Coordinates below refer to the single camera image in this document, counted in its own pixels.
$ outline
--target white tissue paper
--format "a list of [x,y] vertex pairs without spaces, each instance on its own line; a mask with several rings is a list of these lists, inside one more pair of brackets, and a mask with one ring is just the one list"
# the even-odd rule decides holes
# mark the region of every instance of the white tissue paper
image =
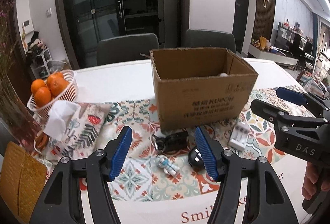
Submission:
[[65,100],[56,101],[49,110],[48,121],[44,133],[51,138],[61,141],[66,126],[80,105]]

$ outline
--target astronaut figurine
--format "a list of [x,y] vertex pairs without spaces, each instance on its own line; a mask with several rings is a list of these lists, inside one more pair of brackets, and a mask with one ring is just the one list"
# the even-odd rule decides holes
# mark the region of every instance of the astronaut figurine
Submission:
[[167,175],[175,176],[180,170],[178,166],[172,163],[166,156],[158,155],[156,156],[157,165],[160,168],[163,168],[164,173]]

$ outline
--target fruit basket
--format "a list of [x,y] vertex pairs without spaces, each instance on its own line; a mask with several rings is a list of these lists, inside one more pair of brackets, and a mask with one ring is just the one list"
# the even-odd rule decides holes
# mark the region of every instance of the fruit basket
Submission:
[[64,79],[69,82],[69,85],[64,89],[64,91],[62,91],[62,93],[55,97],[51,102],[40,108],[37,106],[33,94],[31,94],[31,97],[27,103],[27,107],[44,120],[48,119],[48,112],[57,100],[67,100],[73,102],[78,96],[78,86],[75,81],[75,73],[72,70],[63,70],[61,73],[63,74]]

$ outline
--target small white toy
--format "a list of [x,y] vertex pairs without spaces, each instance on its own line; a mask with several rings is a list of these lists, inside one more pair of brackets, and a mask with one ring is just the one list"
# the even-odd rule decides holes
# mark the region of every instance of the small white toy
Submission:
[[178,166],[172,163],[166,156],[158,155],[156,156],[157,166],[164,170],[167,175],[175,176],[180,170]]
[[249,131],[250,127],[246,123],[237,122],[231,133],[228,145],[239,151],[244,151]]

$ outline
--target light switch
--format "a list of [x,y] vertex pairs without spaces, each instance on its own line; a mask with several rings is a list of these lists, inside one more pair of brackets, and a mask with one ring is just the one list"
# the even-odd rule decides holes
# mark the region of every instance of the light switch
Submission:
[[49,9],[46,11],[46,14],[47,14],[47,16],[51,16],[51,15],[52,15],[52,9],[49,8]]

